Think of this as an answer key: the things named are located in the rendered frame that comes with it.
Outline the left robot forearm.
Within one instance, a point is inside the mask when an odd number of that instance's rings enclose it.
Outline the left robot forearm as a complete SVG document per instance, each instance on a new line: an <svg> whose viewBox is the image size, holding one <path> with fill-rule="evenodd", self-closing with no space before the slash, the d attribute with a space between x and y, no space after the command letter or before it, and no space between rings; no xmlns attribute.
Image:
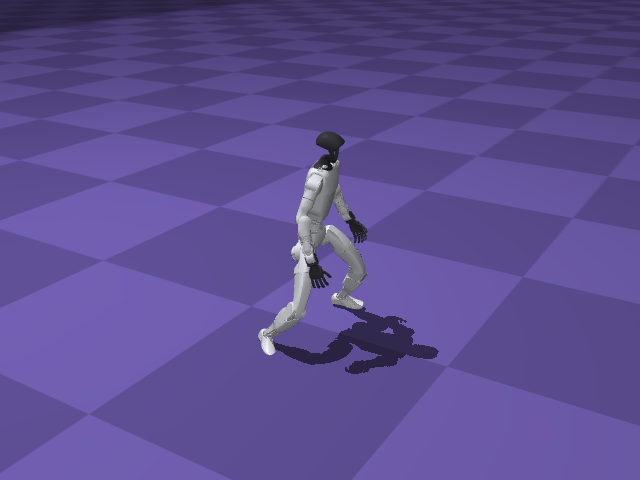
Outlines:
<svg viewBox="0 0 640 480"><path fill-rule="evenodd" d="M333 203L335 204L338 213L342 216L342 218L345 221L351 220L351 217L349 216L349 211L351 210L349 210L349 207L344 200L342 190L339 192L339 194L336 197L333 198Z"/></svg>

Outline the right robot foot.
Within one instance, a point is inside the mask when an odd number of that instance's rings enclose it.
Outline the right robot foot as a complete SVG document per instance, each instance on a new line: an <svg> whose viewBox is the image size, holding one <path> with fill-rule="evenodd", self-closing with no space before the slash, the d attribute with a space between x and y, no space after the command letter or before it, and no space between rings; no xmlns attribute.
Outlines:
<svg viewBox="0 0 640 480"><path fill-rule="evenodd" d="M267 355L272 355L272 354L274 354L276 352L276 348L274 346L273 338L271 336L268 336L267 338L264 337L265 336L264 332L266 330L267 329L262 329L259 332L258 337L260 339L261 347L262 347L263 352L265 354L267 354ZM269 334L267 334L267 335L269 335Z"/></svg>

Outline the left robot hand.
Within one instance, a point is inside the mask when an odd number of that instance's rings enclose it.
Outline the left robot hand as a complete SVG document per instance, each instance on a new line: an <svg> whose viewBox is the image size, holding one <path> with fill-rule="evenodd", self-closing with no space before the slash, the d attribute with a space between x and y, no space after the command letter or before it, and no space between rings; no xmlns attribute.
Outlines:
<svg viewBox="0 0 640 480"><path fill-rule="evenodd" d="M357 237L358 237L358 243L360 243L360 236L361 236L361 240L362 240L361 243L363 243L363 241L366 241L366 239L367 239L367 237L366 237L366 233L367 233L366 227L363 224L361 224L359 221L355 220L355 216L351 211L349 211L349 216L351 217L351 220L348 220L348 221L345 221L345 222L347 224L349 223L350 230L351 230L351 232L353 233L353 236L354 236L354 243L356 243ZM355 234L355 232L356 232L356 234ZM356 235L357 235L357 237L356 237ZM363 235L364 235L364 237L363 237Z"/></svg>

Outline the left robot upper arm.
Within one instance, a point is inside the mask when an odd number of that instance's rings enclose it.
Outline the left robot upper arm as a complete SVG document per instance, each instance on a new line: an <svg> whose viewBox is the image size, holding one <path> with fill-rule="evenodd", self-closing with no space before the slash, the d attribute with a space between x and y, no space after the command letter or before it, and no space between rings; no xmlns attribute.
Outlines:
<svg viewBox="0 0 640 480"><path fill-rule="evenodd" d="M338 165L338 169L340 169L340 165L341 165L340 161L337 160L335 163ZM336 197L340 191L341 191L341 187L338 185L334 197Z"/></svg>

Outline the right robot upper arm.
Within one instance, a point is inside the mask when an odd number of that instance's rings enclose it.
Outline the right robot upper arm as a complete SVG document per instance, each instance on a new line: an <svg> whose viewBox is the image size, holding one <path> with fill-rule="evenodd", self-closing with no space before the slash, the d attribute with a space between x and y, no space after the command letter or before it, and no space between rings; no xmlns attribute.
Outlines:
<svg viewBox="0 0 640 480"><path fill-rule="evenodd" d="M322 187L323 187L322 181L323 181L323 178L316 174L313 174L310 178L307 179L304 186L303 198L301 200L301 203L296 215L297 225L300 217L302 216L308 217L307 213L313 208L316 197L322 190ZM311 224L311 220L310 220L310 224Z"/></svg>

